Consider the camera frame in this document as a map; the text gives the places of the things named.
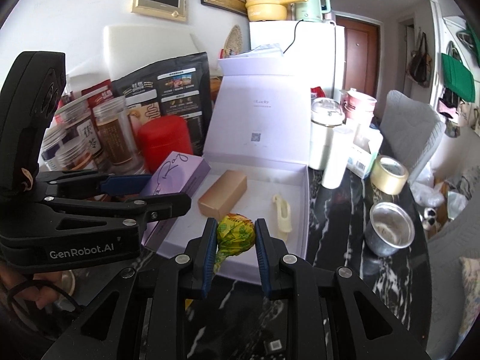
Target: hanging bag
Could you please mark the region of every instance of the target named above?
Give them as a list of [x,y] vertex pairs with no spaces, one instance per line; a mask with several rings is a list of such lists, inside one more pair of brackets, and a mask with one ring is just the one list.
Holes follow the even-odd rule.
[[465,102],[474,103],[475,81],[473,75],[462,63],[460,54],[453,42],[448,43],[447,53],[442,53],[445,86]]
[[431,57],[428,55],[427,36],[421,34],[420,44],[414,52],[410,62],[409,74],[419,85],[428,88],[430,86]]

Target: white gift box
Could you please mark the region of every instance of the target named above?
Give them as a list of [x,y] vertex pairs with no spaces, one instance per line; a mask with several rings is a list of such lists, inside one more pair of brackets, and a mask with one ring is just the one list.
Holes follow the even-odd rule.
[[[248,187],[232,212],[255,222],[265,218],[277,236],[281,194],[291,206],[293,231],[286,247],[306,255],[309,220],[308,159],[310,145],[310,88],[302,67],[282,57],[236,57],[220,60],[224,78],[215,104],[203,156],[210,173],[192,198],[191,209],[179,218],[158,249],[171,258],[183,253],[192,238],[200,237],[207,218],[198,198],[227,169],[247,175]],[[260,284],[255,248],[227,258],[221,276]]]

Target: green bag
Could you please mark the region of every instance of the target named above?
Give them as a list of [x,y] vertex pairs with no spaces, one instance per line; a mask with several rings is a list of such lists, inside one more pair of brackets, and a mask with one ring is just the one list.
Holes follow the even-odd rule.
[[448,89],[453,93],[456,93],[465,102],[474,103],[475,81],[473,75],[463,65],[461,60],[457,60],[453,57],[454,47],[453,42],[450,42],[448,44],[448,54],[442,53],[443,82]]

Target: yellow pot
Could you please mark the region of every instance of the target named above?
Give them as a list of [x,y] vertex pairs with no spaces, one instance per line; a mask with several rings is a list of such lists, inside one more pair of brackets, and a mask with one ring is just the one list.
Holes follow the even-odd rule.
[[247,0],[245,4],[250,21],[286,20],[287,5],[308,0]]

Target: doorway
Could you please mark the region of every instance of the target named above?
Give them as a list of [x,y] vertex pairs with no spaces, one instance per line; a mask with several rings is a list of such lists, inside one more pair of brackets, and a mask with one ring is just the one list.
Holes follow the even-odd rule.
[[365,21],[337,16],[337,25],[345,27],[345,77],[343,89],[376,96],[380,36],[379,27]]

